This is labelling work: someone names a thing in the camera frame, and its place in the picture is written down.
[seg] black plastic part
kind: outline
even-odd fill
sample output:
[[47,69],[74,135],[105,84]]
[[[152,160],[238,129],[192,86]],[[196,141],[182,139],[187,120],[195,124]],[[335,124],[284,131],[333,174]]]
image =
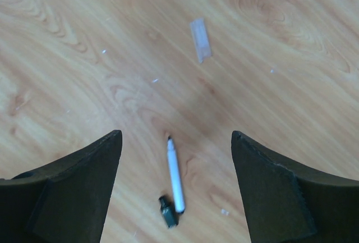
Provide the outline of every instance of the black plastic part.
[[161,204],[161,214],[166,222],[168,228],[172,228],[178,225],[178,214],[174,208],[174,204],[171,203],[167,196],[163,195],[159,199]]
[[99,243],[122,149],[121,131],[0,181],[0,241]]
[[241,132],[232,157],[253,243],[359,242],[359,182],[280,155]]

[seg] wooden surface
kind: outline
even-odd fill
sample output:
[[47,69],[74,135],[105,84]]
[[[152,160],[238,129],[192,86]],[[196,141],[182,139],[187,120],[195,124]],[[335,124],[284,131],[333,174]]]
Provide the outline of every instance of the wooden surface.
[[[121,129],[103,243],[250,242],[233,130],[359,180],[358,8],[359,0],[0,0],[0,175]],[[189,27],[198,17],[213,52],[202,65]],[[171,193],[168,132],[187,202],[173,230],[157,201]]]

